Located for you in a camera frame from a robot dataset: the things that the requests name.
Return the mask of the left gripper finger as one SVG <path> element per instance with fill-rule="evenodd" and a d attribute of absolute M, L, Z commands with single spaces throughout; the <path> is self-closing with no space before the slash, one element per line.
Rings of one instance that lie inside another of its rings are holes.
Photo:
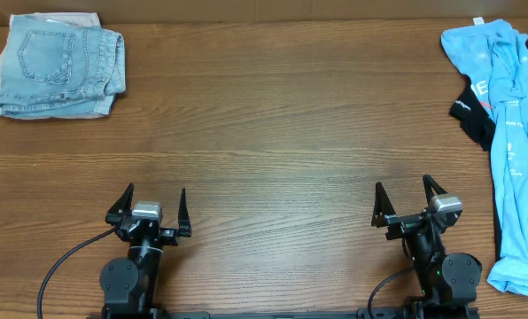
<path fill-rule="evenodd" d="M 191 237 L 192 228 L 186 203 L 186 189 L 182 188 L 179 209 L 178 209 L 178 236 Z"/>
<path fill-rule="evenodd" d="M 131 215 L 131 205 L 134 193 L 134 184 L 130 183 L 119 199 L 108 209 L 105 222 L 108 224 L 121 224 L 123 219 Z"/>

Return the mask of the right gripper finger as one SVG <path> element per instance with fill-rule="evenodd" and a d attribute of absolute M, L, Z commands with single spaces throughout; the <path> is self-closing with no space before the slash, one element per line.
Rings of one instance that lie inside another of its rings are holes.
<path fill-rule="evenodd" d="M 435 196 L 447 194 L 447 191 L 443 189 L 429 174 L 423 176 L 423 187 L 427 204 L 430 204 Z"/>
<path fill-rule="evenodd" d="M 375 204 L 371 219 L 372 227 L 386 227 L 389 225 L 388 220 L 397 216 L 392 202 L 389 199 L 384 186 L 381 182 L 375 185 Z"/>

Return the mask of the light blue printed t-shirt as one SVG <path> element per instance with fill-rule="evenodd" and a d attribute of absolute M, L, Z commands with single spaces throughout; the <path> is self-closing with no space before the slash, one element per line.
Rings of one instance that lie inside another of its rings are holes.
<path fill-rule="evenodd" d="M 528 35 L 507 21 L 446 30 L 442 47 L 493 121 L 490 151 L 500 257 L 488 283 L 528 296 Z"/>

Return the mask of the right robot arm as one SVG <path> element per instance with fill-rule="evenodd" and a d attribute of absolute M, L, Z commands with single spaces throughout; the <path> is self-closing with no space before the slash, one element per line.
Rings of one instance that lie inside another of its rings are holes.
<path fill-rule="evenodd" d="M 407 297 L 403 306 L 391 312 L 394 318 L 478 318 L 478 309 L 470 303 L 477 299 L 482 263 L 468 253 L 447 253 L 441 235 L 456 224 L 462 214 L 462 202 L 445 191 L 428 174 L 423 176 L 427 201 L 419 214 L 399 216 L 384 186 L 375 186 L 375 204 L 371 225 L 386 228 L 387 240 L 401 241 L 402 250 L 411 260 L 403 269 L 380 282 L 369 295 L 367 312 L 376 318 L 373 308 L 376 294 L 392 280 L 415 272 L 422 295 Z"/>

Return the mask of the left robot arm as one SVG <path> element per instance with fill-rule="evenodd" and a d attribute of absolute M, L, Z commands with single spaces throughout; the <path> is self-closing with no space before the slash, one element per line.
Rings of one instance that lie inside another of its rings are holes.
<path fill-rule="evenodd" d="M 181 191 L 178 227 L 165 228 L 159 202 L 132 202 L 130 184 L 105 215 L 113 233 L 128 243 L 128 254 L 106 263 L 99 283 L 104 292 L 103 318 L 167 318 L 167 311 L 154 302 L 163 248 L 179 245 L 181 237 L 190 237 L 192 227 Z"/>

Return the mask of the black t-shirt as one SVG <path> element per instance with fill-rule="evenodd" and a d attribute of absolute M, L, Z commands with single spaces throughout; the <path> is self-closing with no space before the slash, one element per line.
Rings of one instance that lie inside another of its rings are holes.
<path fill-rule="evenodd" d="M 462 94 L 454 101 L 449 112 L 460 122 L 465 133 L 473 141 L 480 144 L 483 150 L 490 153 L 495 131 L 494 123 L 488 118 L 484 109 L 480 107 L 475 94 L 469 91 L 469 77 L 463 76 L 466 80 L 465 88 Z M 497 234 L 501 234 L 498 222 L 495 225 L 495 231 Z"/>

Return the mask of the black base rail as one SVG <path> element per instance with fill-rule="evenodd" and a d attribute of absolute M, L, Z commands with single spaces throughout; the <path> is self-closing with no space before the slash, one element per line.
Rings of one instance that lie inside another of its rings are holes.
<path fill-rule="evenodd" d="M 374 307 L 372 314 L 376 319 L 401 319 L 415 318 L 413 315 L 404 315 L 400 307 Z M 369 319 L 368 310 L 363 307 L 354 311 L 333 311 L 333 312 L 284 312 L 284 313 L 242 313 L 242 314 L 210 314 L 207 312 L 182 312 L 168 313 L 158 312 L 155 315 L 102 315 L 99 313 L 88 316 L 89 319 L 99 318 L 163 318 L 163 319 Z M 476 307 L 469 309 L 469 319 L 480 319 L 480 314 Z"/>

